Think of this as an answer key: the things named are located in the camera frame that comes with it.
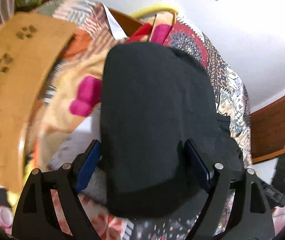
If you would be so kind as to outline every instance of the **black fabric cover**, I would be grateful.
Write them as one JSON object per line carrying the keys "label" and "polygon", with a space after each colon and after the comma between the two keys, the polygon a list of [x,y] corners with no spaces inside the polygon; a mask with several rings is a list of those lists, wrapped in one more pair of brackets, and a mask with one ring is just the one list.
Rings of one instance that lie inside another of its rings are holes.
{"label": "black fabric cover", "polygon": [[107,207],[116,216],[168,216],[199,192],[183,153],[189,138],[214,162],[243,167],[205,69],[178,49],[146,42],[111,49],[100,122]]}

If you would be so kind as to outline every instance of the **red patterned fabric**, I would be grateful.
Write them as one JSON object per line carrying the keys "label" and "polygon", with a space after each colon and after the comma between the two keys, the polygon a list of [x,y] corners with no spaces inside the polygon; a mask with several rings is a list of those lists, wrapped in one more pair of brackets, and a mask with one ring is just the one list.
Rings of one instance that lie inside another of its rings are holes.
{"label": "red patterned fabric", "polygon": [[[56,190],[51,191],[55,212],[61,231],[72,235]],[[83,194],[78,194],[86,215],[102,240],[121,240],[127,227],[127,219],[115,217],[108,213],[107,209]]]}
{"label": "red patterned fabric", "polygon": [[207,67],[208,51],[204,43],[189,26],[183,23],[176,22],[174,24],[163,46],[175,47],[183,51],[188,50],[186,52],[198,59],[204,68]]}

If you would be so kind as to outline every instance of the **paisley fabric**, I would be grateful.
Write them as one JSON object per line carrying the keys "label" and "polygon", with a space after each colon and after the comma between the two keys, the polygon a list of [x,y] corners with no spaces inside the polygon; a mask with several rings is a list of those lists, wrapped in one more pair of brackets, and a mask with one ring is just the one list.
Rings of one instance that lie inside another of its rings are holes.
{"label": "paisley fabric", "polygon": [[187,52],[206,68],[217,112],[230,116],[231,136],[243,152],[245,168],[250,167],[250,106],[247,90],[239,76],[222,59],[208,37],[181,13],[163,45]]}

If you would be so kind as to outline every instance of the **yellow cable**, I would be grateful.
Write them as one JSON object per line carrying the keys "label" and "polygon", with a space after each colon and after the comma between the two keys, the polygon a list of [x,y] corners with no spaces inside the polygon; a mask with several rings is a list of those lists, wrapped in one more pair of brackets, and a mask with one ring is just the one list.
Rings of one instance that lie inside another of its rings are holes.
{"label": "yellow cable", "polygon": [[139,17],[144,17],[146,15],[161,12],[161,11],[175,11],[176,13],[179,12],[178,8],[175,6],[159,3],[159,4],[149,6],[147,8],[141,9],[137,12],[134,12],[130,16],[133,18],[139,18]]}

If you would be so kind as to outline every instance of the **black device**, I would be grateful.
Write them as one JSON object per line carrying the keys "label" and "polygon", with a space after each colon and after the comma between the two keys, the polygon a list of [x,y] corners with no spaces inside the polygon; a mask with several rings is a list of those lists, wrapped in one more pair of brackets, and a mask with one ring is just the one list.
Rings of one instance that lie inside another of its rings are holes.
{"label": "black device", "polygon": [[270,209],[274,209],[276,206],[284,207],[285,206],[285,194],[277,190],[272,185],[264,182],[260,179],[260,184],[264,190],[264,193],[267,197]]}
{"label": "black device", "polygon": [[271,185],[285,194],[285,154],[278,157],[276,172],[271,181]]}

